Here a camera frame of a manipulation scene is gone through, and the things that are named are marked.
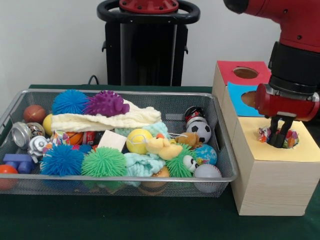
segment power cord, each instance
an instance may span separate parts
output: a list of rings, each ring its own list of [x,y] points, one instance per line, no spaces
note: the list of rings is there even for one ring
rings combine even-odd
[[[90,79],[89,79],[88,85],[91,84],[92,79],[95,79],[95,82],[96,82],[97,85],[100,84],[97,76],[96,76],[96,75],[92,75],[92,76],[90,77]]]

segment wire mesh basket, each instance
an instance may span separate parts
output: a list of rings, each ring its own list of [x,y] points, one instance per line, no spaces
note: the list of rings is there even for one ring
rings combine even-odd
[[[28,89],[20,92],[0,118],[0,164],[5,154],[27,154],[19,149],[10,133],[12,125],[23,121],[24,110],[30,105],[41,105],[47,113],[55,97],[64,90]],[[99,91],[82,91],[94,96]],[[133,92],[118,91],[139,108],[154,107],[161,112],[162,121],[170,133],[186,131],[184,113],[190,106],[199,106],[204,113],[212,136],[208,145],[217,153],[219,178],[158,177],[102,177],[49,176],[40,174],[39,164],[31,174],[0,174],[0,194],[22,195],[104,195],[104,196],[164,196],[164,197],[219,197],[229,182],[236,179],[238,167],[225,122],[216,97],[207,93]],[[128,185],[139,182],[139,187]]]

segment wooden box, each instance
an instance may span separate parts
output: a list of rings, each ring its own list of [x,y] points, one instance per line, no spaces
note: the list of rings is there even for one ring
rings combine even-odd
[[[270,120],[244,106],[241,98],[269,78],[264,62],[216,65],[212,94],[218,98],[239,166],[232,191],[239,215],[302,216],[320,178],[320,149],[298,121],[291,128],[300,139],[294,148],[278,149],[258,141],[258,129],[270,126]]]

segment white cloth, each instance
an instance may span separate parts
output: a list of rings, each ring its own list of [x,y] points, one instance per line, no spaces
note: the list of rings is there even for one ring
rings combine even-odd
[[[59,114],[51,118],[51,129],[64,132],[105,131],[114,128],[142,128],[161,122],[161,112],[149,106],[139,108],[132,102],[124,100],[130,105],[130,111],[116,116],[92,116],[80,114]]]

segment green spiky ball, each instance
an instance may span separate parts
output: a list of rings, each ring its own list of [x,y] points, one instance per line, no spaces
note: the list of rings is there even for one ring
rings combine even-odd
[[[125,156],[110,147],[99,147],[91,150],[82,162],[81,174],[96,178],[121,177],[127,173]],[[120,183],[116,181],[97,181],[95,184],[106,184],[116,188]]]
[[[190,155],[193,159],[196,159],[196,152],[191,149],[191,146],[187,144],[179,144],[182,146],[182,151],[178,156],[171,161],[166,161],[166,166],[169,169],[170,177],[172,178],[190,178],[192,173],[184,165],[184,157]]]

